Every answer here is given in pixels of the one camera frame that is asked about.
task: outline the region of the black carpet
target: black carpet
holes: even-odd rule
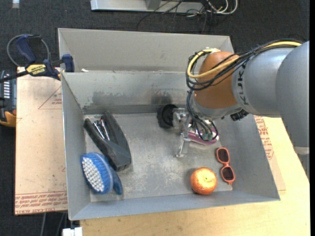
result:
[[[235,52],[280,38],[310,38],[310,0],[239,0],[234,14],[213,16],[206,23],[200,17],[146,15],[91,12],[90,0],[20,0],[19,9],[12,9],[12,0],[0,0],[0,72],[15,69],[6,46],[19,34],[41,34],[50,47],[52,59],[58,59],[58,28],[229,35]],[[43,214],[14,216],[13,213],[14,129],[0,126],[0,155],[0,236],[39,236]],[[61,213],[48,213],[44,235],[56,235],[61,218]]]

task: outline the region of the black object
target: black object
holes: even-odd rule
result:
[[[157,110],[157,121],[161,128],[173,127],[173,113],[177,108],[174,104],[167,104]]]
[[[12,72],[4,70],[0,73],[0,121],[7,122],[5,112],[16,110],[16,79],[1,81],[10,77]]]
[[[239,112],[231,114],[230,116],[233,121],[236,121],[244,118],[246,115],[248,115],[248,112],[246,112],[244,109],[241,109]]]
[[[85,119],[84,128],[115,171],[121,171],[130,165],[131,153],[126,137],[108,111],[99,121],[92,123],[90,119]]]

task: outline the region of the bin floor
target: bin floor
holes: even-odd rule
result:
[[[230,191],[232,186],[221,179],[223,166],[215,157],[215,149],[220,147],[220,140],[209,146],[190,142],[188,153],[176,157],[180,145],[180,135],[174,128],[159,127],[156,114],[114,115],[124,132],[131,152],[131,165],[118,172],[124,193],[118,196],[100,195],[91,191],[91,201],[134,199],[192,193],[190,175],[199,167],[212,169],[218,177],[215,191]],[[85,115],[91,121],[100,115]],[[92,139],[85,132],[87,152],[100,152]]]

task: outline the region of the gray metal bin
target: gray metal bin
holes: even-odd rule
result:
[[[62,74],[70,220],[280,199],[253,116],[216,120],[220,139],[207,147],[190,143],[182,158],[175,156],[179,135],[158,125],[158,107],[185,105],[188,57],[205,47],[233,52],[228,36],[59,29],[59,40],[60,55],[70,53],[76,67]],[[83,121],[105,110],[116,118],[131,151],[131,166],[118,172],[122,196],[94,194],[80,165],[82,154],[98,151]],[[232,185],[220,177],[215,149],[221,145],[230,150],[236,175]],[[208,196],[194,194],[189,185],[190,174],[201,166],[218,176]]]

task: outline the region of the red apple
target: red apple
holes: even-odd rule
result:
[[[201,167],[193,171],[190,176],[190,185],[195,193],[209,195],[217,187],[218,179],[213,170]]]

